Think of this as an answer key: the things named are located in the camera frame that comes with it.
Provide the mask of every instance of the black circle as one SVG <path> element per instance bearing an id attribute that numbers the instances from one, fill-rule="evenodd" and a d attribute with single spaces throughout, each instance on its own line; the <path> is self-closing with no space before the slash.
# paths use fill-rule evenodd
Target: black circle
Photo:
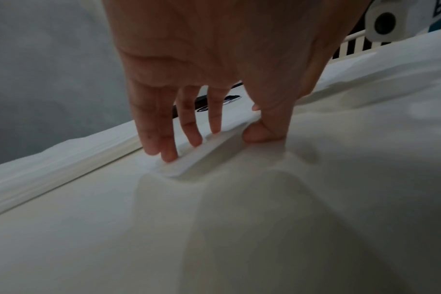
<path id="1" fill-rule="evenodd" d="M 391 33 L 396 26 L 396 18 L 390 12 L 384 12 L 378 16 L 374 23 L 374 29 L 380 35 L 387 35 Z"/>

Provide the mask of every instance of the white surface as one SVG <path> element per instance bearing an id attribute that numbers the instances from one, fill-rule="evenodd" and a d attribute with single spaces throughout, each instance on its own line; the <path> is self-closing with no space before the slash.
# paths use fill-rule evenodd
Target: white surface
<path id="1" fill-rule="evenodd" d="M 286 143 L 158 164 L 136 152 L 0 215 L 0 293 L 441 293 L 441 31 L 328 77 Z"/>

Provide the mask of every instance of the gray floor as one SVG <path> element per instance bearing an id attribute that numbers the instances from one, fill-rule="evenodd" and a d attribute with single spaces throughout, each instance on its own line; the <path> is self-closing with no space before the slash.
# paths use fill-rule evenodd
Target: gray floor
<path id="1" fill-rule="evenodd" d="M 0 0 L 0 164 L 131 120 L 105 23 L 77 0 Z"/>

